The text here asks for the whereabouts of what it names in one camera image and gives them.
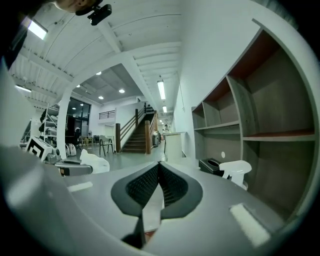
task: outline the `glass wall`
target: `glass wall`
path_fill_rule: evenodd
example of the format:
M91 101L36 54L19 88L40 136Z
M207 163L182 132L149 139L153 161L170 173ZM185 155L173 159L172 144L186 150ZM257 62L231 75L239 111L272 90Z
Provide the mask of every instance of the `glass wall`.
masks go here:
M80 129L81 136L89 135L89 118L91 105L75 98L70 98L67 110L66 130L73 136L76 129Z

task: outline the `black camera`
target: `black camera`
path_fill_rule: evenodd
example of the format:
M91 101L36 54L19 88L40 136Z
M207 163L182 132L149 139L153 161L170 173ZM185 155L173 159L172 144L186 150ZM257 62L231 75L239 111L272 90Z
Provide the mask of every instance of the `black camera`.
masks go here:
M102 20L104 20L106 17L108 17L112 13L112 7L111 4L106 4L103 7L100 7L99 4L102 3L103 0L97 0L94 5L91 7L84 9L84 10L79 10L75 12L75 15L77 16L82 16L86 15L90 12L93 11L92 14L90 14L87 18L91 20L91 25L95 26Z

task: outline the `recessed ceiling light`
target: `recessed ceiling light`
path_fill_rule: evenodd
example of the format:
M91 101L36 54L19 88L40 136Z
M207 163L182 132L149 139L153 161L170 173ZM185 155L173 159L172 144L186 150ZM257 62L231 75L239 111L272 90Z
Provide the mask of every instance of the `recessed ceiling light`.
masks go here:
M16 85L15 87L18 88L18 89L20 89L20 90L23 90L23 91L26 91L26 92L28 92L28 93L31 93L31 90L30 90L30 89L21 87L21 86L19 86L19 85Z
M161 100L165 100L166 99L166 94L165 94L164 81L158 81L157 83L158 83L158 88L159 88Z
M31 21L28 30L30 30L32 33L34 33L37 37L41 38L42 40L48 33L48 30L46 30L40 23L33 20Z

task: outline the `staircase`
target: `staircase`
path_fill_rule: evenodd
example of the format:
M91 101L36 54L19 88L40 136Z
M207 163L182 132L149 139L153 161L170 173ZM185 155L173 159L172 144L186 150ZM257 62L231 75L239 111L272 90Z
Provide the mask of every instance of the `staircase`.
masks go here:
M130 138L126 141L121 152L146 153L145 121L152 121L154 114L146 114Z

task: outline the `black box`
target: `black box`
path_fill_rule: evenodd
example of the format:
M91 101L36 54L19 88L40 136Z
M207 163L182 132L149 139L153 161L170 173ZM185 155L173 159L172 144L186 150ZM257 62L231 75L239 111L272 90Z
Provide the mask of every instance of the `black box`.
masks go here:
M221 162L213 158L199 160L199 167L202 172L222 177L225 171L219 169L219 164Z

